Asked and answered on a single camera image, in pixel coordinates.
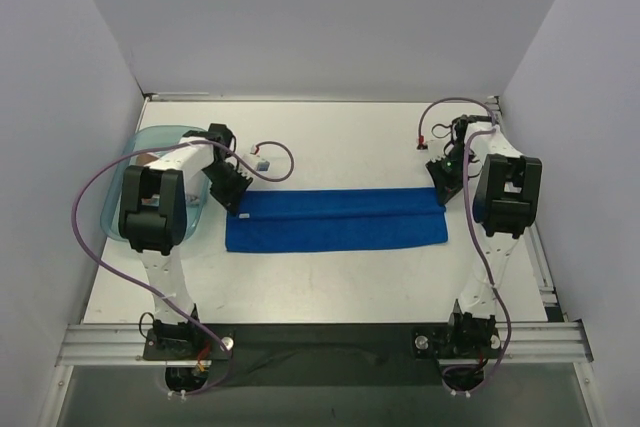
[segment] small white object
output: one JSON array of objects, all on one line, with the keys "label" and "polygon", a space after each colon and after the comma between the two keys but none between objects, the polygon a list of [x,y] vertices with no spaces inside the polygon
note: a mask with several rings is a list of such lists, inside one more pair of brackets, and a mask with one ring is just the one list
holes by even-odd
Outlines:
[{"label": "small white object", "polygon": [[500,347],[500,337],[498,337],[497,335],[492,335],[491,336],[491,348],[492,349],[497,349]]},{"label": "small white object", "polygon": [[[268,160],[263,159],[258,154],[254,153],[253,148],[248,154],[242,156],[242,160],[256,172],[266,172],[269,170],[269,166],[271,165]],[[251,175],[251,172],[242,164],[240,164],[239,171],[245,176]]]},{"label": "small white object", "polygon": [[231,349],[233,349],[233,339],[231,337],[223,337],[220,340],[222,340],[222,344],[228,351],[231,351]]}]

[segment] black mounting plate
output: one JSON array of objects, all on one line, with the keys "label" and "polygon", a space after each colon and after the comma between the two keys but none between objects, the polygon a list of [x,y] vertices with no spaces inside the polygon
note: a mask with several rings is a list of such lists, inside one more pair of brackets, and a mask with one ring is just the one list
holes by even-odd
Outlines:
[{"label": "black mounting plate", "polygon": [[[418,335],[441,338],[447,323],[429,324],[207,324],[231,337],[233,371],[225,386],[412,386],[441,382],[430,350]],[[214,346],[211,376],[227,368]],[[497,351],[485,358],[495,358]],[[195,360],[198,352],[159,349],[149,332],[145,360]],[[457,359],[476,360],[469,356]]]}]

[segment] blue cloth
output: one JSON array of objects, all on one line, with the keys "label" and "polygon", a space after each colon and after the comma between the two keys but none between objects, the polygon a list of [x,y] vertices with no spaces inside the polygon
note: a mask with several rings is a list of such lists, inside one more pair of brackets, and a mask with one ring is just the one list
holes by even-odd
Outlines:
[{"label": "blue cloth", "polygon": [[249,191],[227,216],[229,252],[385,250],[448,239],[433,188]]}]

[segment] wire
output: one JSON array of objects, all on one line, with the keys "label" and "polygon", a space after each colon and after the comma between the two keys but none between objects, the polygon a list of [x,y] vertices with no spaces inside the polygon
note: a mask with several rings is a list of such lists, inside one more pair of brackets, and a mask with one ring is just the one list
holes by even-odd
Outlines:
[{"label": "wire", "polygon": [[479,105],[480,107],[485,109],[489,114],[489,117],[491,117],[491,125],[496,125],[496,116],[493,113],[493,111],[489,107],[487,107],[486,104],[474,99],[469,99],[467,97],[445,97],[444,99],[436,100],[431,105],[429,105],[426,109],[424,109],[424,112],[422,112],[422,115],[420,116],[420,121],[418,122],[418,143],[420,145],[424,145],[424,136],[422,135],[422,123],[424,122],[424,118],[427,116],[429,111],[433,109],[436,105],[443,104],[445,102],[451,102],[451,101],[467,102],[470,104]]},{"label": "wire", "polygon": [[[513,331],[512,325],[511,325],[511,316],[509,315],[509,310],[507,309],[506,304],[504,303],[504,300],[502,300],[502,296],[500,295],[500,292],[498,291],[498,288],[496,287],[496,282],[495,279],[493,277],[493,272],[491,271],[491,266],[489,265],[489,260],[487,259],[484,251],[482,250],[482,248],[480,247],[480,242],[478,241],[478,236],[476,234],[476,231],[474,229],[473,226],[473,217],[471,214],[471,204],[470,204],[470,193],[469,193],[469,154],[471,152],[471,143],[473,142],[473,139],[475,139],[476,137],[479,137],[481,135],[491,135],[495,133],[495,129],[491,129],[491,130],[481,130],[481,131],[477,131],[474,132],[473,134],[471,134],[469,136],[469,139],[467,140],[467,142],[465,143],[464,146],[464,160],[463,160],[463,164],[462,164],[462,192],[464,195],[464,210],[465,210],[465,217],[467,219],[467,227],[469,228],[469,234],[471,235],[471,242],[473,243],[473,246],[476,249],[476,252],[478,253],[478,255],[480,256],[480,260],[482,260],[482,264],[484,265],[484,268],[487,272],[487,279],[489,280],[489,284],[491,285],[491,290],[493,291],[493,295],[495,296],[496,300],[498,301],[498,304],[500,304],[500,308],[502,309],[502,311],[504,312],[504,317],[505,317],[505,321],[507,323],[507,337],[504,340],[504,344],[502,346],[502,350],[500,351],[500,354],[498,354],[498,358],[496,359],[495,364],[493,364],[493,366],[491,367],[491,370],[489,371],[489,373],[485,376],[484,380],[482,380],[482,382],[480,382],[478,385],[476,385],[475,387],[473,387],[472,389],[469,389],[468,391],[460,391],[458,389],[453,389],[456,395],[466,395],[468,394],[472,394],[473,392],[476,392],[478,390],[480,390],[481,388],[485,387],[490,381],[491,379],[496,375],[496,372],[498,371],[498,368],[500,367],[500,365],[502,364],[502,361],[504,360],[504,356],[505,353],[507,351],[507,348],[509,347],[509,344],[511,343],[511,334]],[[443,374],[446,374],[448,372],[452,372],[455,371],[456,369],[462,369],[465,368],[466,366],[451,366],[451,367],[447,367],[446,369],[443,369]],[[443,379],[443,385],[445,387],[455,387],[455,386],[450,386],[448,385],[444,379]]]},{"label": "wire", "polygon": [[[451,132],[451,128],[452,128],[453,124],[433,124],[433,127],[431,127],[431,135],[433,135],[436,139],[446,139],[448,136],[453,137],[453,134]],[[440,127],[442,129],[447,129],[449,132],[447,132],[446,134],[444,134],[443,136],[439,136],[436,135],[434,130],[436,130],[436,127]]]},{"label": "wire", "polygon": [[140,316],[140,320],[138,320],[138,332],[140,332],[140,335],[144,337],[144,340],[149,341],[149,337],[147,337],[147,335],[144,332],[142,332],[142,321],[147,315],[151,316],[154,322],[156,321],[155,316],[151,312],[143,312],[142,315]]},{"label": "wire", "polygon": [[227,370],[225,371],[225,373],[220,378],[216,379],[213,382],[207,382],[200,389],[194,390],[192,392],[187,392],[186,395],[194,395],[194,394],[200,394],[200,393],[206,392],[206,391],[208,391],[208,390],[220,385],[225,380],[227,380],[227,378],[231,374],[231,369],[232,369],[231,352],[229,351],[229,349],[227,349],[226,345],[224,345],[224,343],[222,342],[222,339],[220,339],[215,333],[213,333],[213,331],[211,329],[209,329],[206,325],[201,323],[199,320],[193,318],[191,315],[189,315],[188,313],[186,313],[185,311],[180,309],[169,298],[167,298],[160,290],[156,289],[155,287],[153,287],[153,286],[151,286],[151,285],[149,285],[149,284],[147,284],[147,283],[145,283],[145,282],[143,282],[141,280],[138,280],[138,279],[136,279],[134,277],[131,277],[130,275],[125,274],[124,272],[121,272],[120,270],[116,269],[115,267],[113,267],[110,264],[108,264],[105,261],[103,261],[98,254],[96,254],[93,250],[91,250],[89,245],[87,245],[87,243],[85,242],[84,238],[82,237],[82,234],[80,234],[80,228],[78,226],[78,207],[80,205],[80,201],[82,200],[82,197],[84,196],[86,191],[89,189],[89,187],[102,174],[104,174],[110,168],[118,165],[120,162],[123,162],[125,160],[128,160],[128,159],[130,159],[132,157],[135,157],[135,156],[141,155],[141,154],[150,154],[150,153],[154,153],[154,152],[169,152],[169,151],[173,151],[173,150],[178,150],[178,149],[182,149],[182,148],[185,148],[185,147],[189,147],[189,146],[192,146],[192,145],[212,145],[214,147],[222,149],[224,152],[227,152],[229,155],[235,157],[238,160],[238,162],[240,164],[242,164],[247,169],[247,171],[251,172],[251,174],[255,175],[259,179],[270,181],[270,182],[283,182],[283,181],[287,180],[289,177],[291,177],[291,174],[293,173],[293,169],[295,167],[295,161],[294,161],[294,158],[293,158],[293,154],[291,153],[291,150],[289,150],[289,148],[286,145],[281,144],[280,142],[266,141],[266,142],[262,143],[262,145],[276,145],[276,146],[282,148],[287,153],[287,155],[289,156],[289,159],[291,161],[291,166],[289,168],[289,171],[285,175],[283,175],[282,177],[278,177],[278,178],[271,178],[271,177],[267,177],[265,175],[262,175],[260,172],[255,171],[249,164],[247,164],[244,160],[242,160],[238,154],[236,154],[235,152],[230,150],[226,145],[223,145],[223,144],[221,144],[219,142],[214,142],[212,140],[198,139],[198,140],[193,140],[193,141],[190,141],[190,142],[185,142],[183,144],[172,145],[170,147],[156,147],[156,148],[150,148],[150,149],[137,150],[135,152],[131,152],[129,154],[126,154],[126,155],[123,155],[121,157],[118,157],[117,159],[113,160],[112,162],[109,162],[107,165],[102,167],[96,174],[93,175],[93,177],[91,177],[89,179],[89,181],[87,181],[87,183],[85,185],[82,186],[82,188],[80,189],[80,191],[76,195],[75,199],[73,200],[73,205],[71,207],[71,228],[73,230],[73,235],[76,238],[76,241],[78,242],[78,244],[80,245],[82,250],[84,250],[84,252],[89,256],[89,258],[91,258],[91,260],[93,260],[100,267],[102,267],[102,268],[106,269],[107,271],[111,272],[113,275],[116,275],[116,276],[120,277],[121,279],[126,280],[127,282],[131,282],[132,284],[135,284],[138,287],[141,287],[141,288],[147,290],[148,292],[151,292],[156,297],[160,298],[176,314],[178,314],[180,317],[185,319],[187,322],[191,322],[193,325],[195,325],[200,330],[202,330],[208,337],[210,337],[216,344],[218,344],[220,346],[220,348],[222,349],[222,351],[227,355],[227,357],[229,359],[229,362],[227,364]]}]

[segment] black cable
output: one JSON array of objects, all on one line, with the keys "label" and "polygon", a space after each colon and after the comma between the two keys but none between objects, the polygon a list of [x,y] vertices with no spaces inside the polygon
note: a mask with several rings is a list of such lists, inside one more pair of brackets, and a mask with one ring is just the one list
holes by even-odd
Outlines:
[{"label": "black cable", "polygon": [[138,320],[138,332],[140,332],[140,335],[141,335],[142,337],[144,337],[144,340],[146,340],[146,341],[148,342],[148,341],[149,341],[149,337],[147,337],[147,336],[145,335],[145,333],[144,333],[144,332],[142,332],[142,321],[144,320],[144,318],[145,318],[147,315],[148,315],[148,316],[150,316],[150,317],[153,319],[153,321],[154,321],[154,322],[156,321],[155,316],[154,316],[151,312],[143,312],[143,313],[142,313],[142,315],[140,316],[140,320]]},{"label": "black cable", "polygon": [[438,136],[435,134],[434,130],[436,129],[436,127],[441,127],[443,129],[447,129],[450,130],[451,129],[451,124],[446,125],[446,124],[433,124],[433,127],[431,127],[431,135],[433,135],[436,139],[444,139],[446,138],[448,135],[451,135],[451,132],[443,135],[442,137]]}]

